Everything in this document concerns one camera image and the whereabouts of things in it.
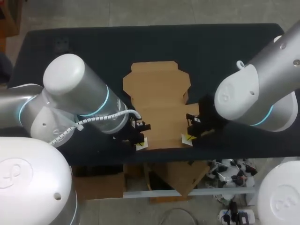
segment dark table surface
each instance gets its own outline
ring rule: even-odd
[[[67,38],[79,55],[130,106],[122,78],[134,62],[170,61],[190,75],[190,103],[196,103],[237,71],[236,61],[247,63],[273,38],[283,34],[277,24],[215,24],[148,27],[75,28],[31,31],[17,59],[9,87],[43,85],[43,73],[57,56],[54,42]],[[267,132],[229,123],[223,134],[206,138],[194,148],[135,152],[87,125],[58,149],[70,165],[108,165],[222,158],[300,156],[300,119],[286,131]],[[1,136],[28,136],[22,128],[0,131]]]

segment cardboard flap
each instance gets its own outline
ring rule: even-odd
[[[177,70],[178,65],[174,61],[166,62],[136,62],[132,64],[131,71],[136,72],[153,72],[153,71],[163,71],[163,70]]]
[[[151,169],[182,196],[187,196],[209,171],[206,162],[154,163]]]

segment robot logo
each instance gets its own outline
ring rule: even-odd
[[[222,89],[220,89],[219,94],[218,94],[218,101],[219,103],[227,103],[230,101],[234,96],[234,88],[233,86],[229,83],[225,85]]]
[[[30,184],[32,175],[32,167],[26,160],[6,159],[0,162],[0,191],[8,188],[22,189]]]
[[[273,193],[271,208],[273,214],[279,219],[288,219],[291,215],[299,212],[300,195],[290,185],[281,185]]]

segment black cable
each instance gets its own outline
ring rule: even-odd
[[[224,217],[225,215],[227,215],[227,213],[229,212],[229,210],[230,210],[230,209],[228,209],[227,212],[221,217],[221,219],[220,219],[220,223],[221,223],[221,224],[222,224],[222,219],[223,219],[223,217]]]

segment flat cardboard box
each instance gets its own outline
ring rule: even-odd
[[[187,196],[210,167],[204,161],[193,161],[153,163],[150,169],[182,196]]]
[[[148,150],[179,148],[187,133],[186,114],[199,114],[198,104],[186,105],[189,75],[174,61],[134,63],[123,78],[123,89],[142,120],[151,124],[145,131]]]

